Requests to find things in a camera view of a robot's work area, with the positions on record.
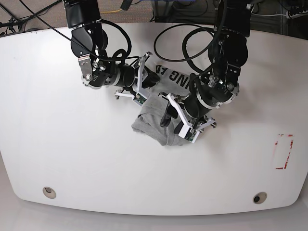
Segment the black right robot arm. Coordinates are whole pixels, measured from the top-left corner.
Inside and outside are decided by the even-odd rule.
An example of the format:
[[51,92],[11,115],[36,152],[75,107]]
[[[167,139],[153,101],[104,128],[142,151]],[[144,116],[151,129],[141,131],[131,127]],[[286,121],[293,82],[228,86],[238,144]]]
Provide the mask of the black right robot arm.
[[[142,105],[150,96],[149,89],[160,80],[145,65],[152,53],[148,51],[143,56],[130,56],[130,37],[119,25],[101,19],[97,1],[65,0],[63,3],[67,25],[71,29],[71,50],[78,58],[82,84],[94,90],[118,87],[116,98],[128,97]],[[118,29],[126,39],[128,48],[119,49],[108,57],[108,37],[102,24]]]

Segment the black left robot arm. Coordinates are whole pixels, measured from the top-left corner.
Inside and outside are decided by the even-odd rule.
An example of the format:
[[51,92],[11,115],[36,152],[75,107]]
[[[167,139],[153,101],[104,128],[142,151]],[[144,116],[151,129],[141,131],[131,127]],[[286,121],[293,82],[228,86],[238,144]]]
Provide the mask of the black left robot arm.
[[[248,59],[247,38],[252,14],[250,0],[219,1],[214,28],[196,26],[182,42],[183,59],[194,73],[190,74],[189,95],[175,97],[180,108],[192,119],[192,128],[206,121],[214,108],[229,103],[239,93],[238,78]],[[202,31],[212,35],[208,45],[194,56],[187,52],[188,40]]]

